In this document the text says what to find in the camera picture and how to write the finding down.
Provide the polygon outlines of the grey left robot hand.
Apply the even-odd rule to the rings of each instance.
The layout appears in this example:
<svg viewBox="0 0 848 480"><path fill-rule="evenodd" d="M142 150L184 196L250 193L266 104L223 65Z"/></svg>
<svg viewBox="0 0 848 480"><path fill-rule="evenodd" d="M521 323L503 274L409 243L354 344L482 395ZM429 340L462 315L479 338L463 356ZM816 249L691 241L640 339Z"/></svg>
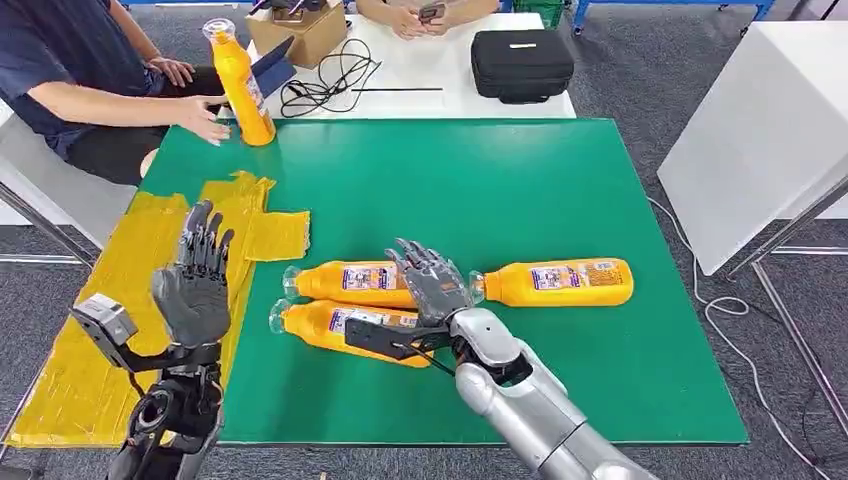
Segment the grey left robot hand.
<svg viewBox="0 0 848 480"><path fill-rule="evenodd" d="M213 344L229 331L226 270L234 231L220 232L223 215L210 200L188 212L175 261L156 270L152 295L172 342L187 348Z"/></svg>

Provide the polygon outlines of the person's right hand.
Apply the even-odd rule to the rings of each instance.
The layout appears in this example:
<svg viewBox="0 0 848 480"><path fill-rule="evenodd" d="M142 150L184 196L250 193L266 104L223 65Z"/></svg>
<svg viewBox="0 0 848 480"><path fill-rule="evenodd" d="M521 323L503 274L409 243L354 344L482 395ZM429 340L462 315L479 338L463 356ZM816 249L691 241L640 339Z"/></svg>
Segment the person's right hand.
<svg viewBox="0 0 848 480"><path fill-rule="evenodd" d="M227 103L221 96L191 96L175 100L176 113L173 123L194 133L208 143L219 146L230 138L230 128L217 121L217 115L211 107L220 107Z"/></svg>
<svg viewBox="0 0 848 480"><path fill-rule="evenodd" d="M425 36L428 33L418 17L418 11L406 6L389 6L389 26L398 37L405 40Z"/></svg>

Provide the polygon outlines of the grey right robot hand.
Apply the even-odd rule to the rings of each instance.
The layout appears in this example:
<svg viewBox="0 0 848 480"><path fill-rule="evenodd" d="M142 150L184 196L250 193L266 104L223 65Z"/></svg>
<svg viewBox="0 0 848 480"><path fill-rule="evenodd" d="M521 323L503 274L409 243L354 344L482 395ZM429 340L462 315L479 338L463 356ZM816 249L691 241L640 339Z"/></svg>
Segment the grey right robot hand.
<svg viewBox="0 0 848 480"><path fill-rule="evenodd" d="M419 323L440 327L459 310L474 305L471 292L456 266L437 251L417 241L397 238L399 248L387 248L414 299Z"/></svg>

